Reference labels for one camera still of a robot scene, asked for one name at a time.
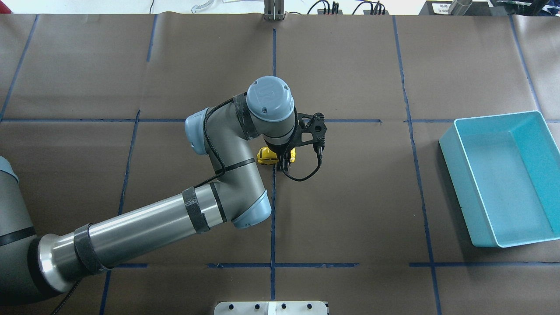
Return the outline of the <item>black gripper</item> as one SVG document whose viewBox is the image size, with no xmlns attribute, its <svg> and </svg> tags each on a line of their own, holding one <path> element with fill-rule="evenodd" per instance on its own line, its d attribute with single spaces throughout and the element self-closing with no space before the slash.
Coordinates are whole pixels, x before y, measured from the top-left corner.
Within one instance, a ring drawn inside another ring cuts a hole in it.
<svg viewBox="0 0 560 315">
<path fill-rule="evenodd" d="M 276 154 L 277 169 L 281 172 L 289 172 L 291 164 L 295 162 L 295 151 L 291 145 L 295 131 L 290 131 L 282 137 L 272 137 L 264 134 L 264 140 L 270 151 Z"/>
</svg>

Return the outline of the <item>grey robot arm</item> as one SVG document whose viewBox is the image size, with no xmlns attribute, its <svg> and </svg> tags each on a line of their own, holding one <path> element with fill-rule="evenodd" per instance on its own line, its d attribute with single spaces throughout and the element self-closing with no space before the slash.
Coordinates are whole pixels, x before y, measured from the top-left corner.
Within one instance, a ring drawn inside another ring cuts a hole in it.
<svg viewBox="0 0 560 315">
<path fill-rule="evenodd" d="M 56 297 L 82 278 L 222 223 L 243 229 L 266 220 L 272 206 L 249 142 L 263 137 L 268 145 L 286 145 L 296 131 L 296 118 L 294 98 L 284 80 L 256 79 L 247 92 L 185 120 L 192 149 L 211 159 L 212 179 L 64 236 L 37 235 L 19 179 L 2 157 L 1 304 Z"/>
</svg>

